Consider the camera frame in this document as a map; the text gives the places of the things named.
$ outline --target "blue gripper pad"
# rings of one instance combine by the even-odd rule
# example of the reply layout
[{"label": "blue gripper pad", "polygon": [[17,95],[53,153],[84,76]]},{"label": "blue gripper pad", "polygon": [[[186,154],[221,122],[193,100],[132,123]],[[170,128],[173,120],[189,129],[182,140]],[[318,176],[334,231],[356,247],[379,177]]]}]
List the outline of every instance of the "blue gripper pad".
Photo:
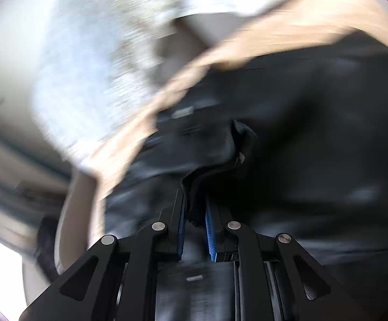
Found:
[{"label": "blue gripper pad", "polygon": [[178,227],[178,258],[182,260],[182,254],[184,253],[184,240],[185,240],[185,205],[182,205],[180,212],[179,227]]},{"label": "blue gripper pad", "polygon": [[212,211],[210,206],[207,205],[206,208],[206,232],[207,232],[207,243],[209,246],[210,259],[215,261],[216,259],[216,241],[215,241],[215,229],[213,226]]}]

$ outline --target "black fabric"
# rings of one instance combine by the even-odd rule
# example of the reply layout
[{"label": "black fabric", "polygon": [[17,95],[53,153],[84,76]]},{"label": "black fabric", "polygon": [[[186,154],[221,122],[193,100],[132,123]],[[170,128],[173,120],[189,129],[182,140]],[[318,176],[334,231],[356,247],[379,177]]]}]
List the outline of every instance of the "black fabric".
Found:
[{"label": "black fabric", "polygon": [[57,219],[44,217],[37,232],[36,262],[49,282],[54,282],[58,278],[58,272],[54,263],[57,225]]},{"label": "black fabric", "polygon": [[[232,319],[232,271],[215,273],[221,265],[208,262],[198,228],[205,193],[258,233],[290,233],[371,315],[385,312],[386,46],[356,32],[333,45],[212,70],[159,114],[157,127],[107,198],[106,231],[136,233],[184,187],[191,222],[184,262],[160,271],[157,300],[172,302],[157,308],[158,320]],[[202,276],[195,287],[187,271]],[[199,311],[210,291],[219,303],[203,303]]]}]

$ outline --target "black jacket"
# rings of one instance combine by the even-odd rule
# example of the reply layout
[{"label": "black jacket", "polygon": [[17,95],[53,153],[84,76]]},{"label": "black jacket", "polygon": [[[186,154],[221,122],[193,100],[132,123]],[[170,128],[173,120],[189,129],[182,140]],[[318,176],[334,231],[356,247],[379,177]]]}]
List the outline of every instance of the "black jacket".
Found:
[{"label": "black jacket", "polygon": [[386,46],[356,32],[212,70],[157,127],[106,201],[120,238],[154,222],[181,183],[188,193],[184,261],[160,271],[157,320],[232,318],[232,267],[209,262],[205,193],[258,233],[294,236],[371,315],[388,308]]}]

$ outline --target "beige fabric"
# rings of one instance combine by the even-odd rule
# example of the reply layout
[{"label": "beige fabric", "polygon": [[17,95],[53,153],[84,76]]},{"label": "beige fabric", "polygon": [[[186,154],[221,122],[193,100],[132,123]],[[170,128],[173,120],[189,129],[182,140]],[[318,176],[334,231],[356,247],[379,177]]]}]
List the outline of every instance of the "beige fabric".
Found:
[{"label": "beige fabric", "polygon": [[122,180],[143,141],[154,133],[156,113],[176,104],[212,64],[223,70],[240,67],[259,55],[331,44],[354,29],[388,46],[388,10],[376,0],[291,0],[247,23],[185,66],[89,161],[99,182],[90,223],[90,244],[104,234],[104,198]]}]

